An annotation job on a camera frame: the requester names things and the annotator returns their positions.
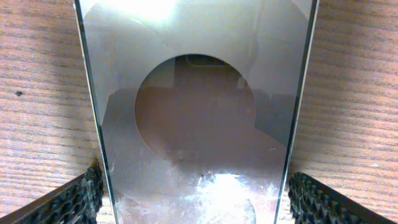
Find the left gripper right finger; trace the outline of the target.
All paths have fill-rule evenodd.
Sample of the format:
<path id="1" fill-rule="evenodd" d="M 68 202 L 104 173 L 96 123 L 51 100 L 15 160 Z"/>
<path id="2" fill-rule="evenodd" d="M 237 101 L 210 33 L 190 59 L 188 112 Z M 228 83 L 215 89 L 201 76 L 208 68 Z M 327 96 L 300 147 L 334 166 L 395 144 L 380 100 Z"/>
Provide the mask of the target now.
<path id="1" fill-rule="evenodd" d="M 296 224 L 395 224 L 302 172 L 289 179 L 288 196 Z"/>

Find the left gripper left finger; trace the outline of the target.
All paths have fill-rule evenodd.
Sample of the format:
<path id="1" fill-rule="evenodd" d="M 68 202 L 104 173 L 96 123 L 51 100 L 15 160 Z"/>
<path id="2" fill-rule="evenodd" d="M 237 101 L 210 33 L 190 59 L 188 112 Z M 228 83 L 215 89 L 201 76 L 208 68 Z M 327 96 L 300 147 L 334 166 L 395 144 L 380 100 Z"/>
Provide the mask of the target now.
<path id="1" fill-rule="evenodd" d="M 94 224 L 104 183 L 98 164 L 28 205 L 1 218 L 1 224 Z"/>

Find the Galaxy S25 Ultra smartphone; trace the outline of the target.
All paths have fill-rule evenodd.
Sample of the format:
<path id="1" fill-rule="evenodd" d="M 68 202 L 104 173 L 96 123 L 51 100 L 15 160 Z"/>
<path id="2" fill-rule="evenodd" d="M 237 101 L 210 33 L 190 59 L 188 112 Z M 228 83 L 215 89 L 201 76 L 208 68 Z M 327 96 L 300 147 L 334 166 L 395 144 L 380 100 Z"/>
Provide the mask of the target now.
<path id="1" fill-rule="evenodd" d="M 117 223 L 275 223 L 317 0 L 77 0 Z"/>

